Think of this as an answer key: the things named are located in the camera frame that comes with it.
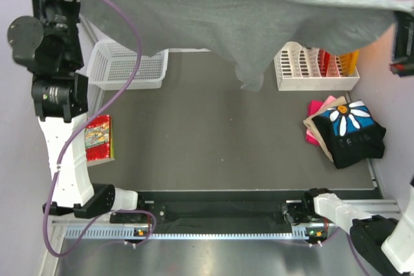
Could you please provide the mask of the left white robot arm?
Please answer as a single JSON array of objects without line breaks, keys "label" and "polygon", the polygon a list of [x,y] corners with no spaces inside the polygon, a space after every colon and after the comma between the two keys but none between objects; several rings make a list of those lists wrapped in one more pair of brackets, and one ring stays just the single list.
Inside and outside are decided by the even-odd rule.
[{"label": "left white robot arm", "polygon": [[124,209],[140,222],[147,207],[135,191],[90,181],[84,127],[88,112],[88,78],[79,73],[83,56],[78,37],[80,2],[31,0],[32,16],[9,26],[13,60],[32,74],[31,97],[45,137],[52,186],[43,206],[45,217],[74,214],[94,218]]}]

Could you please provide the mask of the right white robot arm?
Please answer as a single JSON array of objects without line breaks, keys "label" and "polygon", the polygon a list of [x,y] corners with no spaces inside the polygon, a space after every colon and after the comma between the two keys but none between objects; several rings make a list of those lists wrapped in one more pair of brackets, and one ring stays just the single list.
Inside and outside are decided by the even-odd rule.
[{"label": "right white robot arm", "polygon": [[[413,14],[395,12],[397,26],[390,70],[399,77],[413,75]],[[323,116],[340,138],[365,132],[374,120],[361,101],[327,109]],[[348,204],[326,188],[310,189],[302,198],[302,214],[315,222],[326,218],[345,231],[355,250],[381,275],[413,273],[413,202],[400,219],[385,218]]]}]

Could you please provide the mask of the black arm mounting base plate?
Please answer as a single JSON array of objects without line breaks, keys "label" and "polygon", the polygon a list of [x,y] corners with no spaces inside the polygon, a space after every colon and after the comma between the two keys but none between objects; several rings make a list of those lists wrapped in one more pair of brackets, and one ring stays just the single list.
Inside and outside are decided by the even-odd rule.
[{"label": "black arm mounting base plate", "polygon": [[283,202],[277,200],[211,200],[211,201],[145,201],[138,204],[139,209],[150,211],[159,225],[174,224],[194,220],[196,224],[206,225],[209,220],[257,220],[260,224],[289,224],[297,226],[318,220],[309,215],[299,201]]}]

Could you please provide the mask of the grey t-shirt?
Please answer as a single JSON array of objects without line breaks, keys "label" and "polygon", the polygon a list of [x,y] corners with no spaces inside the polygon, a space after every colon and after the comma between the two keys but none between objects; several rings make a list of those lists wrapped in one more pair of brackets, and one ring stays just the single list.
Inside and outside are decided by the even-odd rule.
[{"label": "grey t-shirt", "polygon": [[345,54],[375,42],[410,13],[397,0],[82,0],[81,13],[105,35],[152,56],[171,48],[206,48],[234,64],[246,90],[259,90],[285,43]]}]

